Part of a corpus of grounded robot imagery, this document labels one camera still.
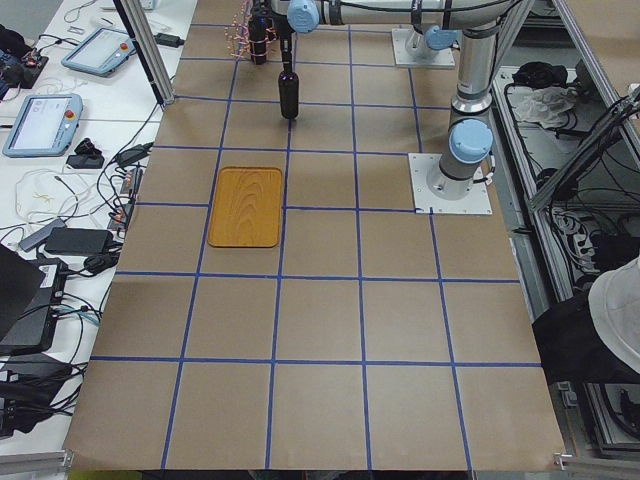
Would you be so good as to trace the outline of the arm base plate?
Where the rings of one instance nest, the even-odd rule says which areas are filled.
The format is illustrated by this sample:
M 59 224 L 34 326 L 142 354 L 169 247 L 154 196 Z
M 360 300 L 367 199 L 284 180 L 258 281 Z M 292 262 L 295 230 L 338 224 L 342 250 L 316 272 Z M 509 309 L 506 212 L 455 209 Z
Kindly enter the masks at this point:
M 424 36 L 413 28 L 391 31 L 395 65 L 402 68 L 452 70 L 455 59 L 451 47 L 431 49 Z
M 440 154 L 409 153 L 409 171 L 417 214 L 491 215 L 488 187 L 478 166 L 471 179 L 452 180 L 440 170 Z

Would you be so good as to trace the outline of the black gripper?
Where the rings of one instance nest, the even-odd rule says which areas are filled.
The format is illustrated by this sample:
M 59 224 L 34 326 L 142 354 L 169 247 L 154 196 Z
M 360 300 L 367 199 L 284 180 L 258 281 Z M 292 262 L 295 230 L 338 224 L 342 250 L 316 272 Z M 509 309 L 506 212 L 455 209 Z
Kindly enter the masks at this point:
M 287 19 L 289 1 L 270 0 L 269 6 L 274 26 L 279 30 L 282 63 L 291 65 L 293 62 L 292 30 Z

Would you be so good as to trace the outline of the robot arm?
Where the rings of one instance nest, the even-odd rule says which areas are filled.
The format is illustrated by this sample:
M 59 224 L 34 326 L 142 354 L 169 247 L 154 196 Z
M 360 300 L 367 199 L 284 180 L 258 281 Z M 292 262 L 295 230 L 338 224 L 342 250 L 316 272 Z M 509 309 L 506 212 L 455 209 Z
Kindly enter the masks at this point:
M 503 50 L 502 30 L 521 25 L 530 1 L 256 1 L 251 30 L 275 27 L 283 64 L 278 85 L 281 114 L 299 114 L 299 78 L 293 70 L 292 35 L 320 25 L 386 25 L 409 22 L 392 31 L 395 61 L 401 67 L 451 68 L 459 47 L 458 80 L 451 121 L 480 120 L 491 105 L 490 84 Z
M 442 29 L 438 25 L 420 25 L 413 27 L 407 41 L 407 50 L 415 57 L 435 55 L 450 49 L 459 38 L 458 30 Z

